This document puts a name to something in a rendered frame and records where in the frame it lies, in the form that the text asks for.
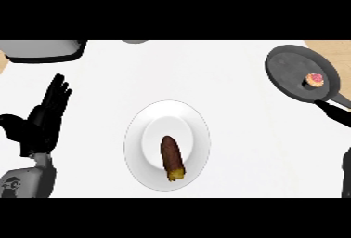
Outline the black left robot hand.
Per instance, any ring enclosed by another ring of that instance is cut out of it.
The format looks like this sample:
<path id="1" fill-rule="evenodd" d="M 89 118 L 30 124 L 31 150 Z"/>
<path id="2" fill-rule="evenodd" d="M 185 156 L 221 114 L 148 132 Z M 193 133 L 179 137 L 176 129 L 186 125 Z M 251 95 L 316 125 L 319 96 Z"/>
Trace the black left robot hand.
<path id="1" fill-rule="evenodd" d="M 19 143 L 22 157 L 31 157 L 36 153 L 50 153 L 55 149 L 70 95 L 65 76 L 58 73 L 43 102 L 33 108 L 28 119 L 12 114 L 0 115 L 0 126 L 9 140 Z"/>

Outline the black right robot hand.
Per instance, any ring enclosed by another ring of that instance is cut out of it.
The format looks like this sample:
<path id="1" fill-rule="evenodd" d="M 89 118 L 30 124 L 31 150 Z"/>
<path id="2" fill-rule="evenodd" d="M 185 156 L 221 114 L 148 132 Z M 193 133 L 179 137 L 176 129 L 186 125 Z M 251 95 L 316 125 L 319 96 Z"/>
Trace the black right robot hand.
<path id="1" fill-rule="evenodd" d="M 351 147 L 342 157 L 341 168 L 344 171 L 341 198 L 351 198 Z"/>

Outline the white oval plate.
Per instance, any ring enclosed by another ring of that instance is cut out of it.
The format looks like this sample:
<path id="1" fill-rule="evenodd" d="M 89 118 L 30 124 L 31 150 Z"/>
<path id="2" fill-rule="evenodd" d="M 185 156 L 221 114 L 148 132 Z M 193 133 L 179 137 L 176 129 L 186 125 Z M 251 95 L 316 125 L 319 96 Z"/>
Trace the white oval plate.
<path id="1" fill-rule="evenodd" d="M 176 139 L 186 176 L 167 178 L 161 155 L 164 136 Z M 155 191 L 182 189 L 201 175 L 211 148 L 210 131 L 198 111 L 177 100 L 162 100 L 137 113 L 127 129 L 124 153 L 133 177 Z"/>

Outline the small pink-topped cupcake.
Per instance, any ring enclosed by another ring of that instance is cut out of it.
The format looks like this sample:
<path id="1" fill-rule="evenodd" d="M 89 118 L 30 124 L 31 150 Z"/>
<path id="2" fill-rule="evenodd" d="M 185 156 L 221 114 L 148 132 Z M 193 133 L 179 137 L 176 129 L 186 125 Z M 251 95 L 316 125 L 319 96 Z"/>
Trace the small pink-topped cupcake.
<path id="1" fill-rule="evenodd" d="M 305 78 L 305 83 L 313 87 L 323 86 L 323 76 L 319 73 L 310 73 Z"/>

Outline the dark grey pan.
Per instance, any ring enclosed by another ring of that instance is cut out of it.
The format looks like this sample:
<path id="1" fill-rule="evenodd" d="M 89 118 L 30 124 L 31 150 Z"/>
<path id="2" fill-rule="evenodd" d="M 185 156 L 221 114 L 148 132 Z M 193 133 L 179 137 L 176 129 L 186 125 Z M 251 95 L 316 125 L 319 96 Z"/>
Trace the dark grey pan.
<path id="1" fill-rule="evenodd" d="M 332 120 L 351 127 L 351 112 L 328 103 L 332 99 L 351 109 L 351 100 L 339 93 L 339 74 L 332 63 L 314 50 L 294 45 L 277 46 L 266 57 L 264 69 L 273 85 L 288 97 L 314 103 Z M 323 76 L 322 87 L 305 83 L 304 78 L 310 73 Z"/>

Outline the grey appliance with black rim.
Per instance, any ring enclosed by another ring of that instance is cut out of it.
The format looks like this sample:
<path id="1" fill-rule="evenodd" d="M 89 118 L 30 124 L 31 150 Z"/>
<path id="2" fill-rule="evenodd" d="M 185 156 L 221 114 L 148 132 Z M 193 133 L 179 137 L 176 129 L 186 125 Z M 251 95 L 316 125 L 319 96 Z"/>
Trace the grey appliance with black rim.
<path id="1" fill-rule="evenodd" d="M 13 63 L 53 63 L 77 60 L 87 40 L 0 40 L 0 50 Z"/>

